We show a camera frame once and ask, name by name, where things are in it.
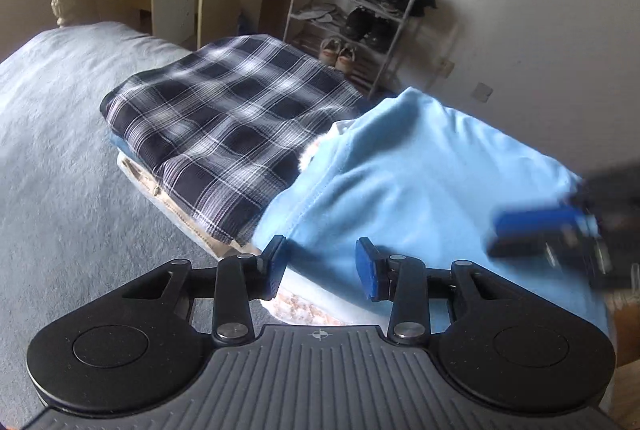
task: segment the ribbed plastic surface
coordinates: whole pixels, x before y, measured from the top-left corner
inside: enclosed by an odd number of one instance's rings
[[[146,413],[83,420],[46,411],[30,429],[605,430],[597,410],[555,418],[492,412],[451,388],[420,349],[373,327],[267,326],[254,343],[218,350],[180,396]]]

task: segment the circular pad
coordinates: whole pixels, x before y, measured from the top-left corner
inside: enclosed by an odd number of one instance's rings
[[[552,304],[481,301],[440,339],[454,383],[514,412],[558,413],[601,396],[615,368],[609,339]]]
[[[76,358],[98,368],[115,368],[135,362],[149,341],[145,333],[124,325],[107,325],[89,329],[74,342]]]

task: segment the folded clothes stack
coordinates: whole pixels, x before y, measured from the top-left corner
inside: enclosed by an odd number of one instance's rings
[[[225,244],[250,240],[316,136],[368,108],[340,73],[268,35],[222,39],[135,75],[100,106],[123,152]]]

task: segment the crosshair logo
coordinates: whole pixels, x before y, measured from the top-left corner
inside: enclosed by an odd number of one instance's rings
[[[325,338],[328,338],[329,336],[331,336],[327,331],[324,331],[322,329],[319,329],[318,331],[313,331],[312,333],[309,333],[310,336],[313,336],[316,340],[324,340]]]

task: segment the tan sneaker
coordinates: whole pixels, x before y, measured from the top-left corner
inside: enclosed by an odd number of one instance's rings
[[[338,60],[338,53],[342,51],[342,41],[337,36],[325,38],[320,45],[318,60],[327,65],[334,66]]]
[[[345,76],[353,73],[353,66],[356,64],[356,47],[351,44],[345,44],[340,50],[338,60],[335,62],[335,68],[342,71]]]

